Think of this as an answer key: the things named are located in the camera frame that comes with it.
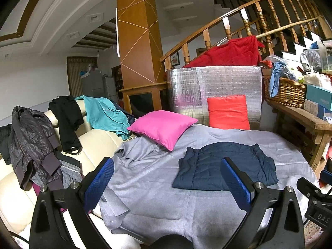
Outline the teal shirt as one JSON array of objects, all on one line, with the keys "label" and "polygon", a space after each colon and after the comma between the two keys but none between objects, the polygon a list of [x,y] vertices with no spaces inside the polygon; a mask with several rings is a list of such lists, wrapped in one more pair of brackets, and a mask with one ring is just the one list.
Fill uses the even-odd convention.
[{"label": "teal shirt", "polygon": [[129,123],[126,115],[118,110],[111,100],[100,97],[79,96],[75,100],[83,100],[87,121],[93,129],[101,129],[115,133],[122,140],[129,138]]}]

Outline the magenta cloth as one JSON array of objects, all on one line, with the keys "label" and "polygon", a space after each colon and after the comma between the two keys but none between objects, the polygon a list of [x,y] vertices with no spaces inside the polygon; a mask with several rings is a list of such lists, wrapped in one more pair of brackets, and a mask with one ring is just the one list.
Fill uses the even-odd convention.
[{"label": "magenta cloth", "polygon": [[[32,187],[34,189],[34,192],[35,192],[36,196],[38,197],[38,195],[40,193],[40,186],[32,183]],[[60,210],[61,210],[61,212],[65,212],[66,211],[66,209],[63,209],[63,208],[61,208]]]}]

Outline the grey bed sheet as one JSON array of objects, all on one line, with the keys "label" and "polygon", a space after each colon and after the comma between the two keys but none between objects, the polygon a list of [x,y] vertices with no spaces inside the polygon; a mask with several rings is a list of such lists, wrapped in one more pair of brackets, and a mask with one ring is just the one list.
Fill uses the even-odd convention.
[{"label": "grey bed sheet", "polygon": [[99,201],[105,226],[114,234],[129,233],[145,243],[180,234],[195,248],[221,248],[245,216],[227,190],[173,187],[179,160],[188,148],[232,142],[258,145],[276,166],[276,189],[295,186],[299,178],[318,179],[298,149],[281,136],[263,131],[189,127],[168,151],[147,137],[122,143],[113,156],[115,171]]}]

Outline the blue cloth in basket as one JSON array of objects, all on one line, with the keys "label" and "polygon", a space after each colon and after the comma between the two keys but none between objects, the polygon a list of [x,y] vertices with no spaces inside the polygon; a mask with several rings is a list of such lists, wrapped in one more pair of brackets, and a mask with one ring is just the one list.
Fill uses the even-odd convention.
[{"label": "blue cloth in basket", "polygon": [[275,62],[273,64],[269,83],[269,95],[271,98],[278,94],[280,78],[297,81],[296,76],[290,72],[285,63]]}]

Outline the framed wall picture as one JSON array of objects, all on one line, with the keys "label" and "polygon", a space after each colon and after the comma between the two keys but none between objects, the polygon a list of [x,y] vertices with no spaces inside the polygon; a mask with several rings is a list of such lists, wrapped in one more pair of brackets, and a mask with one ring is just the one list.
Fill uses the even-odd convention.
[{"label": "framed wall picture", "polygon": [[171,65],[172,66],[178,66],[178,65],[180,65],[178,52],[176,52],[173,55],[171,55]]}]

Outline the red cushion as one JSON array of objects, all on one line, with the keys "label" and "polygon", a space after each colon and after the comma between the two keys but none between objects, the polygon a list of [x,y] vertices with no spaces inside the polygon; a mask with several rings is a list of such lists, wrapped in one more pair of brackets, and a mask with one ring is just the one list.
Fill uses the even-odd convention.
[{"label": "red cushion", "polygon": [[250,130],[245,95],[209,97],[207,104],[210,127]]}]

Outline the cream leather sofa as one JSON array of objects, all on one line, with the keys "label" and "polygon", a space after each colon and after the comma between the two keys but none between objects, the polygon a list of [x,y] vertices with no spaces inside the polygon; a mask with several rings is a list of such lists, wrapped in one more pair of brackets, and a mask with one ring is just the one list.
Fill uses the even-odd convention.
[{"label": "cream leather sofa", "polygon": [[[84,102],[78,101],[84,123],[76,131],[82,151],[73,158],[81,162],[82,174],[94,171],[105,157],[113,157],[114,152],[123,142],[115,133],[91,128],[86,118]],[[33,217],[37,195],[33,188],[25,191],[19,186],[11,165],[1,159],[1,219],[7,229],[29,239],[30,223]],[[111,248],[140,248],[140,243],[127,234],[112,234],[105,226],[96,206],[89,215],[93,223]]]}]

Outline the dark grey puffer jacket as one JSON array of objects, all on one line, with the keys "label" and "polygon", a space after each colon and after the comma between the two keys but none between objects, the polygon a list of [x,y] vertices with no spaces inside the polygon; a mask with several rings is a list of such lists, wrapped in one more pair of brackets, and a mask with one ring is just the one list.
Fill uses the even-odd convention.
[{"label": "dark grey puffer jacket", "polygon": [[55,154],[59,146],[54,127],[44,112],[14,107],[9,153],[21,189],[28,190],[31,182],[50,190],[63,188],[61,162]]}]

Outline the wooden side table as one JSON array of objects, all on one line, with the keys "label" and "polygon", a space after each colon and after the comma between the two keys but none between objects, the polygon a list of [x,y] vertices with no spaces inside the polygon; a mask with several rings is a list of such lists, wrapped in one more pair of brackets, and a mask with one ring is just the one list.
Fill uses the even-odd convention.
[{"label": "wooden side table", "polygon": [[273,132],[298,147],[317,177],[326,165],[324,151],[331,142],[331,124],[308,111],[273,101],[267,104],[276,114]]}]

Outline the silver foil insulation panel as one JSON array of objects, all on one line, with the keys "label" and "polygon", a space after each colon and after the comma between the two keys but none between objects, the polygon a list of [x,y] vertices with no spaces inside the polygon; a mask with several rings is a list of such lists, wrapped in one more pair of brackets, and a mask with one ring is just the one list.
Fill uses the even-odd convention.
[{"label": "silver foil insulation panel", "polygon": [[258,66],[204,66],[167,71],[169,104],[173,112],[208,125],[209,97],[243,94],[252,130],[259,129],[262,108],[262,73]]}]

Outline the pink pillow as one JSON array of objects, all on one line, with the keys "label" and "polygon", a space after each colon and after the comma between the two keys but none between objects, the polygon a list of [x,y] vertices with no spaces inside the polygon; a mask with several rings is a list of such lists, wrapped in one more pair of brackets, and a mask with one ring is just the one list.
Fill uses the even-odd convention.
[{"label": "pink pillow", "polygon": [[171,152],[180,136],[197,122],[193,117],[158,110],[139,117],[127,130],[147,136]]}]

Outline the navy blue quilted jacket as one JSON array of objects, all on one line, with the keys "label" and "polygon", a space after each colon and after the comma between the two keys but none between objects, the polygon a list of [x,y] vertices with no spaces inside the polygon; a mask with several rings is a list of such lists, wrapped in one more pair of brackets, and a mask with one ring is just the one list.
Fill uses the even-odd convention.
[{"label": "navy blue quilted jacket", "polygon": [[217,142],[201,149],[187,147],[178,162],[179,171],[173,188],[188,190],[228,190],[221,174],[221,161],[229,157],[240,171],[254,182],[267,186],[278,183],[274,160],[266,156],[258,144],[248,146],[235,142]]}]

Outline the teal cardboard box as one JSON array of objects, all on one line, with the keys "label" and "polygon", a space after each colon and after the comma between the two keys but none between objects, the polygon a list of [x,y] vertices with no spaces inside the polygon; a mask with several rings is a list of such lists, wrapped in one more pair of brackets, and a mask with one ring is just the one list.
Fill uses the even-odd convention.
[{"label": "teal cardboard box", "polygon": [[306,99],[332,110],[332,92],[327,89],[308,84]]}]

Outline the wicker basket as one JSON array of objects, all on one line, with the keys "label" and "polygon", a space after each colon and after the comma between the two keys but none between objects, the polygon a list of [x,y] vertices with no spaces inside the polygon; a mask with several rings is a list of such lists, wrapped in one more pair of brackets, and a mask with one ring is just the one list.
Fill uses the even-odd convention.
[{"label": "wicker basket", "polygon": [[263,86],[265,89],[265,100],[267,102],[276,102],[278,104],[296,107],[302,109],[306,99],[306,86],[294,80],[287,78],[279,79],[278,93],[274,97],[270,97],[269,84],[270,76],[263,76]]}]

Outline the grey knit garment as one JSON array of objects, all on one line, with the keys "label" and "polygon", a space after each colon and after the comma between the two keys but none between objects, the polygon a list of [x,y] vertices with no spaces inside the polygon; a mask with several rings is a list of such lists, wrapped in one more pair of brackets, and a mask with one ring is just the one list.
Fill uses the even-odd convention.
[{"label": "grey knit garment", "polygon": [[42,182],[40,176],[36,173],[31,181],[37,186],[48,186],[50,190],[60,190],[68,188],[71,183],[80,183],[83,180],[81,163],[73,157],[66,156],[62,153],[57,153],[57,157],[61,163],[61,166],[50,178],[47,179],[46,183]]}]

